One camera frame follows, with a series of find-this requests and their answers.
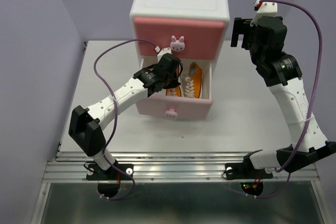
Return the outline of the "dark pink top drawer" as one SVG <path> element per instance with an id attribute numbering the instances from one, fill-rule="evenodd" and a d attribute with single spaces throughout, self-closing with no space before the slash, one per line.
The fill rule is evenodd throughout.
<path id="1" fill-rule="evenodd" d="M 176 55 L 181 59 L 215 60 L 223 44 L 227 25 L 221 21 L 136 17 L 135 38 L 152 41 L 160 48 L 170 46 L 172 37 L 184 37 L 185 48 Z"/>

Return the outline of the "pink bunny knob bottom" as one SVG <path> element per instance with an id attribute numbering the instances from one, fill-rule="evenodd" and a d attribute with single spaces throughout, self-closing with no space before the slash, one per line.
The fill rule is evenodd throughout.
<path id="1" fill-rule="evenodd" d="M 165 117 L 168 119 L 176 120 L 178 118 L 178 113 L 174 109 L 169 109 L 164 113 Z"/>

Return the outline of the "orange sneaker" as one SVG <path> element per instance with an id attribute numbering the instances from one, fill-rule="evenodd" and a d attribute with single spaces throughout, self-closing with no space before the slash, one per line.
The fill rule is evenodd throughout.
<path id="1" fill-rule="evenodd" d="M 197 99 L 203 96 L 203 71 L 195 62 L 190 64 L 188 75 L 185 77 L 184 96 Z"/>
<path id="2" fill-rule="evenodd" d="M 183 71 L 183 67 L 179 66 L 176 70 L 178 85 L 175 88 L 166 89 L 165 95 L 172 97 L 184 97 L 184 91 L 182 87 L 181 73 Z"/>

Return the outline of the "light pink bottom drawer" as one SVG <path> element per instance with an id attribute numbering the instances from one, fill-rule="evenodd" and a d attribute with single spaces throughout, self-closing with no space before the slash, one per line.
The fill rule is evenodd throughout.
<path id="1" fill-rule="evenodd" d="M 136 104 L 139 114 L 165 118 L 165 111 L 174 109 L 181 120 L 204 120 L 207 118 L 212 99 L 212 63 L 205 60 L 182 59 L 182 87 L 185 88 L 185 77 L 188 75 L 190 64 L 197 63 L 203 71 L 203 96 L 201 99 L 166 96 L 165 90 L 155 93 Z"/>

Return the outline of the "orange sneaker front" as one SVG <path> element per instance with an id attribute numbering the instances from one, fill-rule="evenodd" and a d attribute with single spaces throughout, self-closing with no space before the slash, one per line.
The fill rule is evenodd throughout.
<path id="1" fill-rule="evenodd" d="M 181 73 L 183 71 L 183 67 L 179 66 L 176 70 L 178 85 L 175 88 L 166 89 L 165 95 L 172 97 L 184 97 L 184 91 L 182 87 Z"/>

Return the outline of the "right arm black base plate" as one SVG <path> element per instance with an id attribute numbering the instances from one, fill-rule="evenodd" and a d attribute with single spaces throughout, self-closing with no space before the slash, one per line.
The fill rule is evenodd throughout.
<path id="1" fill-rule="evenodd" d="M 226 180 L 242 180 L 241 189 L 247 195 L 258 197 L 264 190 L 264 179 L 272 179 L 273 174 L 265 169 L 255 169 L 250 163 L 227 163 L 222 173 Z"/>

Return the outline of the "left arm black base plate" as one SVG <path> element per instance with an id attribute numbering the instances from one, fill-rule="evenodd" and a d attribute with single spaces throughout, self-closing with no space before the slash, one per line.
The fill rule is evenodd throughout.
<path id="1" fill-rule="evenodd" d="M 135 187 L 134 165 L 116 163 L 108 170 L 102 170 L 95 162 L 86 162 L 86 180 L 97 182 L 99 197 L 108 201 L 121 200 L 129 196 Z"/>

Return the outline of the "pink bunny knob top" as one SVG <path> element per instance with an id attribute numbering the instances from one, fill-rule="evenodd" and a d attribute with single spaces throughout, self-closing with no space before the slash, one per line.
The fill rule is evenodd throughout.
<path id="1" fill-rule="evenodd" d="M 174 35 L 171 37 L 170 42 L 170 49 L 172 51 L 183 51 L 185 49 L 185 42 L 184 42 L 184 36 L 180 36 L 179 38 L 176 38 Z"/>

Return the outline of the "pink bunny knob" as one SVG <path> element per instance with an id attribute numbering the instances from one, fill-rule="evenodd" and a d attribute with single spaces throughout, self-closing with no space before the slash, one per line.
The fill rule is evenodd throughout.
<path id="1" fill-rule="evenodd" d="M 174 109 L 169 109 L 164 113 L 165 117 L 168 119 L 176 120 L 178 118 L 178 113 Z"/>
<path id="2" fill-rule="evenodd" d="M 184 42 L 184 36 L 180 36 L 179 38 L 176 38 L 174 35 L 171 37 L 170 42 L 170 49 L 172 51 L 183 51 L 185 49 L 185 42 Z"/>

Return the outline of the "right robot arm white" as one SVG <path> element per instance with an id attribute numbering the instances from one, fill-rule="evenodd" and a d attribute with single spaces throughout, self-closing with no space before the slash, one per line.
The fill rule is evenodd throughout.
<path id="1" fill-rule="evenodd" d="M 232 163 L 228 179 L 252 178 L 267 169 L 283 168 L 292 173 L 335 154 L 335 142 L 328 141 L 309 112 L 309 100 L 296 58 L 283 51 L 287 27 L 282 17 L 235 18 L 231 46 L 239 35 L 242 48 L 249 51 L 256 71 L 277 100 L 285 118 L 291 144 L 276 151 L 254 151 L 241 163 Z"/>

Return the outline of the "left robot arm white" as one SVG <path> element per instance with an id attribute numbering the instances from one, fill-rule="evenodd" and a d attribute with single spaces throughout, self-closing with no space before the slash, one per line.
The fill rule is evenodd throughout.
<path id="1" fill-rule="evenodd" d="M 118 116 L 130 106 L 163 89 L 177 87 L 181 74 L 181 60 L 165 53 L 158 63 L 136 72 L 116 92 L 101 101 L 83 108 L 77 106 L 70 117 L 69 136 L 84 153 L 99 166 L 99 173 L 106 179 L 117 172 L 116 160 L 107 150 L 103 130 L 109 123 L 117 123 Z"/>

